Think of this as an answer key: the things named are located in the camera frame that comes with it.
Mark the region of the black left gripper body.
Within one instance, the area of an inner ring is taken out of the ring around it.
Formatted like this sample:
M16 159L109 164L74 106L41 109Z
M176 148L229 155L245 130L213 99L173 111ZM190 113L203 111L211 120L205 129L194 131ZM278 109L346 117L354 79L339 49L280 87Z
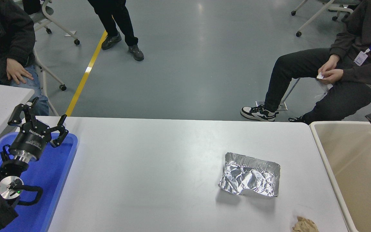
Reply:
M44 123L24 123L20 132L9 147L9 153L15 157L26 157L31 161L38 161L51 140L49 126Z

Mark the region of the person's left hand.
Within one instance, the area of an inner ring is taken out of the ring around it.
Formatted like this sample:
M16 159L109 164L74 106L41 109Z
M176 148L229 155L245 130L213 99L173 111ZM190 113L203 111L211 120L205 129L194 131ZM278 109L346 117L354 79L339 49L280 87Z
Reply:
M25 78L34 80L31 73L29 73L19 62L15 59L6 59L6 76L8 80L14 81L17 85L20 83L26 84Z
M323 83L324 85L334 84L335 82L339 81L343 74L343 69L333 69L329 71L325 71L321 73L323 75L323 78L319 81Z

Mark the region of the person's right hand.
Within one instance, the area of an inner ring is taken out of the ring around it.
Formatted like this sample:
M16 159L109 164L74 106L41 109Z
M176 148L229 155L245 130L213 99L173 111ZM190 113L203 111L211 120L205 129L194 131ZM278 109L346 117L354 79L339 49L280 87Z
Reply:
M324 77L328 77L328 74L326 72L331 71L336 68L337 63L339 62L340 57L336 54L330 55L328 61L324 63L319 69L318 74Z

